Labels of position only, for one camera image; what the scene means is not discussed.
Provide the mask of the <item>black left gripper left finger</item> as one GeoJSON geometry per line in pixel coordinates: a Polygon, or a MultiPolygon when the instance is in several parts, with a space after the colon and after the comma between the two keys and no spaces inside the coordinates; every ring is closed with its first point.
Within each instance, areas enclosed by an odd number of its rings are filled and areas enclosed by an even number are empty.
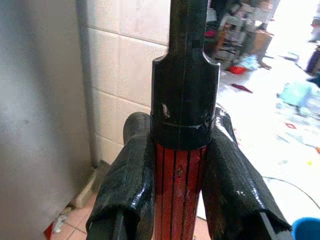
{"type": "Polygon", "coordinates": [[[155,216],[155,145],[150,116],[134,112],[86,222],[88,240],[150,240],[155,216]]]}

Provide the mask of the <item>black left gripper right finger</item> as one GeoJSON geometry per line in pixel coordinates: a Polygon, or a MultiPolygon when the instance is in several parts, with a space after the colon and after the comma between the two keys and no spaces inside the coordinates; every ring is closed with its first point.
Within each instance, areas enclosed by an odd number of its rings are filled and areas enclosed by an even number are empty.
{"type": "Polygon", "coordinates": [[[286,221],[260,173],[240,150],[231,118],[215,110],[202,197],[212,240],[291,240],[286,221]]]}

